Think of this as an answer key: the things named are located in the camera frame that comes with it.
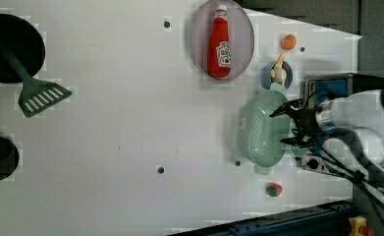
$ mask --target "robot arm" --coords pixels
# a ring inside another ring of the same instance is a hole
[[[307,109],[301,104],[300,100],[289,101],[270,115],[287,114],[296,123],[296,136],[282,142],[303,148],[320,145],[345,169],[360,171],[384,194],[384,91],[360,92]]]

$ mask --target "orange ball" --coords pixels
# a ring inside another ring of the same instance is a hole
[[[297,40],[294,35],[288,34],[283,38],[283,41],[281,42],[281,47],[284,50],[292,50],[296,47]]]

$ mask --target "ketchup bottle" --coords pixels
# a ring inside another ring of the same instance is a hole
[[[207,52],[207,70],[209,75],[216,79],[225,79],[231,71],[231,49],[226,11],[225,5],[219,5],[216,10]]]

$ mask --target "teal colander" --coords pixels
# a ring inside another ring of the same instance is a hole
[[[288,138],[291,119],[287,115],[270,118],[288,99],[276,90],[268,90],[247,103],[241,110],[238,124],[238,150],[252,163],[255,172],[269,174],[277,164],[287,145],[280,140]]]

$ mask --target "green spatula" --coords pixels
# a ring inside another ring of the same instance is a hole
[[[69,97],[72,92],[51,82],[34,79],[0,36],[0,54],[23,80],[18,104],[31,117]]]

